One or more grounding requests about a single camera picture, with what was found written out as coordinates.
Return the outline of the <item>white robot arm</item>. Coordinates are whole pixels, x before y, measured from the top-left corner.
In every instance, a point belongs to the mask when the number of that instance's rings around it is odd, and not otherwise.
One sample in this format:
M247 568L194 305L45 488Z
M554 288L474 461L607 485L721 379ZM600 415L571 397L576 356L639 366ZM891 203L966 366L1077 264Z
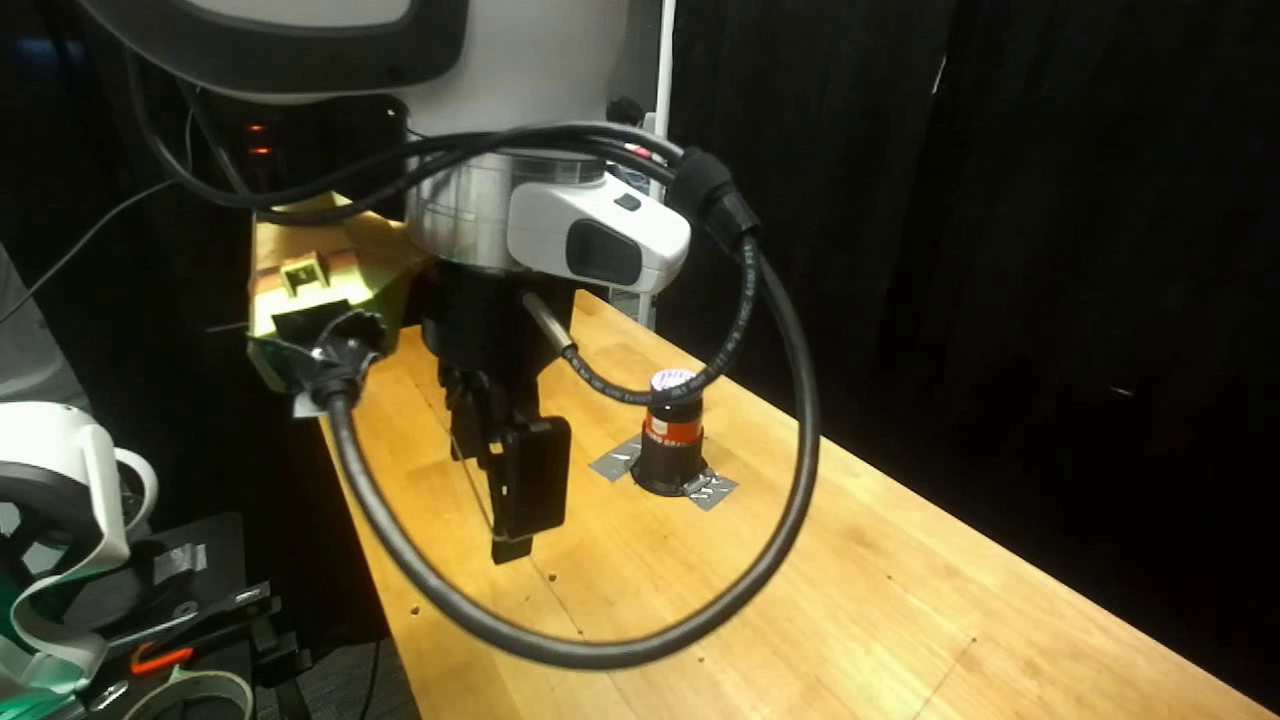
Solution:
M658 297L693 224L664 154L671 0L86 0L153 67L261 103L388 95L410 242L438 264L425 345L455 452L486 470L492 552L567 505L567 424L537 401L546 328L579 284Z

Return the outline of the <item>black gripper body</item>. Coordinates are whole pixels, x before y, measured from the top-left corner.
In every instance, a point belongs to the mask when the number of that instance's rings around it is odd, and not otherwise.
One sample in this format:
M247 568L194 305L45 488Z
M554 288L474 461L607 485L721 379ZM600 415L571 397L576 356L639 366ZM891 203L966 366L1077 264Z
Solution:
M492 448L515 461L567 455L571 427L542 412L537 379L556 350L537 323L531 301L556 320L571 308L571 291L556 280L492 277L460 264L429 277L425 345L441 366L451 444L464 461Z

